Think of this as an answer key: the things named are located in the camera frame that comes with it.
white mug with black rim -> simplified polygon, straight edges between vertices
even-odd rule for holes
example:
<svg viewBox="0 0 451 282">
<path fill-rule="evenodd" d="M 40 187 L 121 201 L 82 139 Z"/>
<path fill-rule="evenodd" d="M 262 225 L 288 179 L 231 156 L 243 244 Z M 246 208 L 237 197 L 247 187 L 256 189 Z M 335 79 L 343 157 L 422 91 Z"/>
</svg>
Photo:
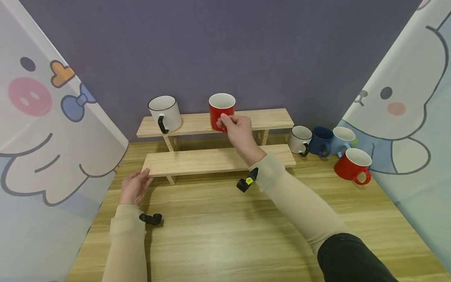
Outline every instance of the white mug with black rim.
<svg viewBox="0 0 451 282">
<path fill-rule="evenodd" d="M 291 129 L 290 137 L 288 138 L 288 146 L 290 151 L 299 154 L 302 157 L 308 155 L 308 144 L 312 140 L 312 131 L 305 126 L 296 125 Z"/>
<path fill-rule="evenodd" d="M 168 134 L 182 125 L 177 100 L 170 95 L 157 96 L 150 100 L 148 108 L 153 119 L 160 127 L 161 133 Z"/>
</svg>

light blue mug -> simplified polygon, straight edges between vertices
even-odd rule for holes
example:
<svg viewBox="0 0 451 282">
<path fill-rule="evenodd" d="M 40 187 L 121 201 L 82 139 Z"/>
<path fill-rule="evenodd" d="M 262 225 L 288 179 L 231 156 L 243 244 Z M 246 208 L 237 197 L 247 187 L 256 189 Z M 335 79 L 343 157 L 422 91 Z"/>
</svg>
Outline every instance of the light blue mug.
<svg viewBox="0 0 451 282">
<path fill-rule="evenodd" d="M 347 149 L 351 148 L 355 134 L 352 130 L 341 126 L 337 126 L 332 132 L 334 133 L 334 139 L 331 142 L 331 155 L 341 157 Z"/>
</svg>

red mug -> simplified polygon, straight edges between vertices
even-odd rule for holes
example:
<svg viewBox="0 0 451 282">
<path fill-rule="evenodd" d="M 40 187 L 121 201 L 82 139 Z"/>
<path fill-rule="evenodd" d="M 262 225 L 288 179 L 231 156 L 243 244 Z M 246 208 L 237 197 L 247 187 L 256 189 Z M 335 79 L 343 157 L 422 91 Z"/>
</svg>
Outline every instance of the red mug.
<svg viewBox="0 0 451 282">
<path fill-rule="evenodd" d="M 210 104 L 210 125 L 216 131 L 227 132 L 227 128 L 216 125 L 222 113 L 231 116 L 235 113 L 235 98 L 227 93 L 217 93 L 208 100 Z"/>
<path fill-rule="evenodd" d="M 371 165 L 371 157 L 364 151 L 356 148 L 347 149 L 334 166 L 335 173 L 346 180 L 353 180 L 358 185 L 365 185 L 371 180 L 367 167 Z M 363 172 L 366 175 L 364 182 L 357 179 Z"/>
</svg>

blue mug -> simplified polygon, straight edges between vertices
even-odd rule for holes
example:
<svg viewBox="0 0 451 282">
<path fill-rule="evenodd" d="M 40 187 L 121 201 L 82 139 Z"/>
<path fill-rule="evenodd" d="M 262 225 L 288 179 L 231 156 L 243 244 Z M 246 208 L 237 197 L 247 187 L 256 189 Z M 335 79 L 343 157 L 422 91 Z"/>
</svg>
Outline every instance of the blue mug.
<svg viewBox="0 0 451 282">
<path fill-rule="evenodd" d="M 341 157 L 347 149 L 351 148 L 355 134 L 352 130 L 341 126 L 337 126 L 332 132 L 334 133 L 334 139 L 331 143 L 331 155 Z"/>
<path fill-rule="evenodd" d="M 313 137 L 308 145 L 310 153 L 327 157 L 331 153 L 331 142 L 334 138 L 332 130 L 324 126 L 315 126 L 312 130 Z"/>
</svg>

wooden table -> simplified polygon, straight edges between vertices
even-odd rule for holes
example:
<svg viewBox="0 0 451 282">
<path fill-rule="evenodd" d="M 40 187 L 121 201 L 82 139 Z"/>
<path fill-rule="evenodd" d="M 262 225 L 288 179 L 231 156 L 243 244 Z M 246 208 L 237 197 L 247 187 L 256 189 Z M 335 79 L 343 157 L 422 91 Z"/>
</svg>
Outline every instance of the wooden table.
<svg viewBox="0 0 451 282">
<path fill-rule="evenodd" d="M 267 144 L 284 143 L 284 138 L 270 135 Z M 230 146 L 225 137 L 184 140 L 182 150 Z M 165 151 L 163 141 L 130 145 L 67 281 L 101 280 L 121 181 L 141 168 L 147 153 Z M 451 281 L 375 181 L 357 187 L 342 180 L 332 169 L 333 157 L 295 159 L 297 166 L 288 171 L 328 202 L 399 281 Z M 142 209 L 163 214 L 165 221 L 147 230 L 149 281 L 323 281 L 307 243 L 271 200 L 257 186 L 246 193 L 235 187 L 246 175 L 180 176 L 175 185 L 154 180 Z"/>
</svg>

